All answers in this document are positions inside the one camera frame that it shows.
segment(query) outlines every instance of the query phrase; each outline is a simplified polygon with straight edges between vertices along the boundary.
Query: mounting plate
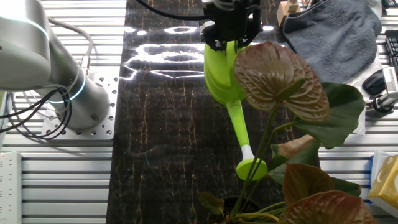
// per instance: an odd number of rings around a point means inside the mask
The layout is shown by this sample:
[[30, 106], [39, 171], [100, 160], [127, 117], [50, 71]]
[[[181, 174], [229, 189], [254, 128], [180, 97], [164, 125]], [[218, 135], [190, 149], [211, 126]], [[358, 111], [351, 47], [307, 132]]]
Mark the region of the mounting plate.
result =
[[[108, 114], [96, 126], [86, 130], [71, 130], [66, 128], [66, 132], [56, 137], [54, 140], [110, 140], [113, 139], [114, 134], [114, 119], [116, 114], [116, 105], [118, 100], [118, 75], [110, 74], [90, 74], [90, 78], [94, 82], [101, 84], [106, 92], [108, 93], [111, 106]], [[47, 110], [45, 113], [47, 116], [57, 116], [53, 111]], [[48, 130], [53, 131], [60, 125], [58, 119], [44, 118], [42, 134], [46, 134]]]

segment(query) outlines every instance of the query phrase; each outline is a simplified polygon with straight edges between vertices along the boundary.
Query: gray towel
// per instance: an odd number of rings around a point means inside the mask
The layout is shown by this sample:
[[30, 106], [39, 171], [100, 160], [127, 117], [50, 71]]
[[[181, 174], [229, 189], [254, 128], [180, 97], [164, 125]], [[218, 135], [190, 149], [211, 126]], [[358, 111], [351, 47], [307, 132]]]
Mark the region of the gray towel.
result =
[[289, 14], [283, 32], [322, 82], [346, 83], [372, 64], [381, 23], [365, 0], [322, 0]]

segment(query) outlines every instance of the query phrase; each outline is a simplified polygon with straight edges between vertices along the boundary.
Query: yellow box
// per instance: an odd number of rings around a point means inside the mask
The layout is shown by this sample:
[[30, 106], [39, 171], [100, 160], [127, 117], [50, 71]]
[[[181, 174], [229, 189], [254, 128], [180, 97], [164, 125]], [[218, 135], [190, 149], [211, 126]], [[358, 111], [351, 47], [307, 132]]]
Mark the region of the yellow box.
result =
[[386, 159], [368, 193], [368, 199], [398, 218], [398, 155]]

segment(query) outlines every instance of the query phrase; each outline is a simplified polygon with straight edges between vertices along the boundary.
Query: green leaf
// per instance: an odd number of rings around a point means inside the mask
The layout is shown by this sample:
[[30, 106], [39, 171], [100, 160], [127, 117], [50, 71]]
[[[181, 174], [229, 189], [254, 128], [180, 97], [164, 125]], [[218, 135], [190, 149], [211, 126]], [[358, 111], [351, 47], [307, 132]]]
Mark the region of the green leaf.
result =
[[288, 161], [288, 159], [286, 157], [281, 156], [281, 155], [275, 155], [271, 159], [271, 161], [269, 161], [267, 164], [268, 171], [276, 169], [280, 165], [284, 164], [286, 161]]
[[199, 202], [214, 215], [222, 215], [224, 211], [224, 200], [216, 198], [210, 192], [197, 191]]
[[283, 193], [287, 206], [320, 192], [336, 190], [324, 171], [306, 164], [286, 164]]
[[303, 86], [305, 83], [305, 78], [301, 78], [299, 80], [294, 81], [291, 83], [289, 86], [284, 88], [282, 91], [278, 93], [277, 96], [277, 101], [279, 103], [283, 102], [284, 100], [288, 99], [291, 97], [294, 93], [299, 91], [301, 89], [301, 86]]
[[342, 146], [347, 136], [358, 127], [365, 102], [355, 87], [339, 83], [322, 83], [322, 86], [329, 100], [329, 118], [321, 123], [310, 123], [295, 117], [294, 126], [331, 149]]
[[336, 190], [346, 192], [347, 194], [350, 194], [352, 196], [359, 197], [361, 195], [362, 190], [359, 184], [354, 184], [337, 178], [332, 178], [332, 179], [336, 185]]
[[[313, 139], [305, 149], [300, 151], [296, 156], [289, 159], [287, 162], [290, 164], [302, 163], [312, 165], [318, 156], [319, 147], [320, 142], [318, 142], [316, 139]], [[283, 184], [285, 172], [286, 164], [282, 164], [274, 170], [270, 171], [268, 175], [270, 175], [276, 182]]]
[[287, 207], [278, 224], [377, 224], [360, 197], [332, 190]]

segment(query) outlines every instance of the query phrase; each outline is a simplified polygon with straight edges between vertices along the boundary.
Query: plant stem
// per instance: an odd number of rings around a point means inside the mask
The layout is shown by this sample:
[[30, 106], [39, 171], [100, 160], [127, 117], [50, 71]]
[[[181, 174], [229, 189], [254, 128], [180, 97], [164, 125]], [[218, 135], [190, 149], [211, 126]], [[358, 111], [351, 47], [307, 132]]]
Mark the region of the plant stem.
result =
[[266, 214], [266, 213], [245, 213], [245, 214], [237, 214], [235, 216], [236, 218], [244, 218], [244, 217], [267, 217], [267, 218], [271, 218], [275, 221], [279, 221], [279, 219], [271, 214]]
[[272, 211], [269, 211], [269, 212], [266, 212], [266, 213], [276, 216], [276, 215], [284, 212], [286, 209], [287, 209], [287, 207], [284, 207], [284, 208], [275, 209], [275, 210], [272, 210]]
[[285, 204], [285, 203], [286, 203], [286, 202], [275, 203], [275, 204], [270, 205], [270, 206], [268, 206], [268, 207], [266, 207], [266, 208], [264, 208], [264, 209], [262, 209], [262, 210], [260, 210], [260, 211], [258, 211], [258, 212], [256, 212], [256, 213], [265, 212], [266, 210], [268, 210], [268, 209], [270, 209], [270, 208], [273, 208], [273, 207], [279, 206], [279, 205], [283, 205], [283, 204]]
[[254, 189], [257, 188], [257, 186], [260, 184], [260, 182], [263, 180], [264, 177], [261, 177], [260, 179], [257, 180], [257, 182], [256, 182], [256, 184], [255, 184], [253, 190], [250, 192], [248, 198], [247, 198], [246, 201], [244, 202], [244, 204], [243, 204], [243, 206], [242, 206], [242, 209], [241, 209], [241, 212], [243, 212], [243, 210], [246, 208], [246, 205], [249, 203], [250, 198], [253, 196]]
[[283, 131], [286, 128], [290, 128], [291, 126], [293, 126], [295, 124], [295, 122], [290, 122], [284, 125], [279, 126], [278, 128], [275, 128], [275, 131]]
[[267, 146], [266, 146], [266, 148], [265, 148], [266, 150], [263, 150], [261, 156], [259, 157], [259, 158], [260, 158], [260, 161], [257, 163], [257, 166], [256, 166], [256, 168], [254, 169], [254, 172], [253, 172], [253, 175], [252, 175], [251, 178], [250, 178], [250, 181], [252, 181], [252, 179], [254, 178], [254, 174], [256, 174], [256, 172], [257, 172], [257, 170], [258, 170], [258, 168], [259, 168], [259, 166], [260, 166], [260, 163], [263, 161], [264, 155], [267, 154], [267, 152], [269, 151], [269, 147], [271, 146], [271, 141], [272, 141], [272, 138], [274, 138], [275, 133], [276, 133], [276, 132], [279, 132], [279, 131], [283, 131], [284, 129], [293, 126], [293, 124], [294, 124], [293, 122], [287, 123], [287, 124], [284, 124], [284, 125], [281, 125], [281, 126], [275, 128], [275, 129], [273, 130], [271, 136], [269, 137], [269, 139], [268, 139], [268, 141], [267, 141]]
[[251, 177], [254, 165], [256, 164], [256, 161], [259, 158], [259, 156], [262, 155], [266, 139], [267, 139], [268, 134], [269, 134], [269, 132], [271, 130], [271, 126], [272, 126], [271, 121], [274, 119], [277, 110], [278, 110], [278, 107], [276, 107], [271, 112], [271, 114], [270, 114], [270, 116], [268, 118], [267, 127], [266, 127], [266, 130], [264, 131], [264, 135], [262, 136], [260, 147], [257, 149], [256, 155], [254, 156], [254, 160], [253, 160], [253, 162], [252, 162], [252, 164], [250, 166], [248, 176], [247, 176], [246, 180], [244, 180], [244, 184], [243, 184], [243, 188], [242, 188], [241, 194], [239, 195], [239, 198], [236, 201], [236, 203], [235, 203], [235, 205], [234, 205], [234, 207], [233, 207], [233, 209], [231, 211], [231, 218], [234, 218], [235, 215], [239, 212], [239, 209], [240, 209], [241, 204], [242, 204], [242, 199], [243, 199], [244, 193], [246, 192], [246, 189], [250, 186], [250, 183], [251, 183], [251, 178], [250, 177]]

